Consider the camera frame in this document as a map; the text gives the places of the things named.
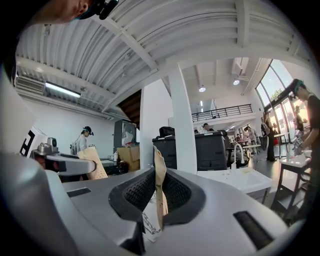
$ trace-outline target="hand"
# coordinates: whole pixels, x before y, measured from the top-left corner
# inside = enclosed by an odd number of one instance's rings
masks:
[[[295,155],[301,155],[303,148],[301,146],[294,148]]]

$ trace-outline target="fluorescent light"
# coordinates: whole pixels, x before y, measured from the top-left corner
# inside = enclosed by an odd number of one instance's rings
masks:
[[[78,93],[78,92],[75,92],[73,90],[69,90],[69,89],[66,89],[66,88],[62,88],[61,86],[58,86],[58,85],[55,85],[55,84],[52,84],[52,83],[49,83],[49,82],[46,82],[45,83],[45,87],[48,87],[52,90],[56,90],[60,93],[63,93],[63,94],[68,94],[70,96],[73,96],[73,97],[76,97],[76,98],[80,98],[81,94]]]
[[[199,88],[199,92],[203,93],[206,90],[206,87],[204,87],[203,85]]]

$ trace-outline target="paper bag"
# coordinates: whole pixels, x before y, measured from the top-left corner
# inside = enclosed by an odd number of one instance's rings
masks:
[[[106,171],[100,161],[98,152],[94,146],[87,147],[86,149],[77,153],[80,159],[92,160],[96,162],[96,169],[87,174],[89,180],[98,180],[108,178]]]

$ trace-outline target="white column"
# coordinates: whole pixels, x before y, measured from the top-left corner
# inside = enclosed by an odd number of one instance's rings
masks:
[[[175,124],[177,169],[197,174],[196,141],[185,80],[175,56],[166,59],[166,62],[172,66],[168,76]]]

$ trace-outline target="white shirt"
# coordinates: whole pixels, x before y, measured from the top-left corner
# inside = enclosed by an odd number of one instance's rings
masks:
[[[87,148],[87,138],[83,134],[75,141],[75,152],[78,153]]]

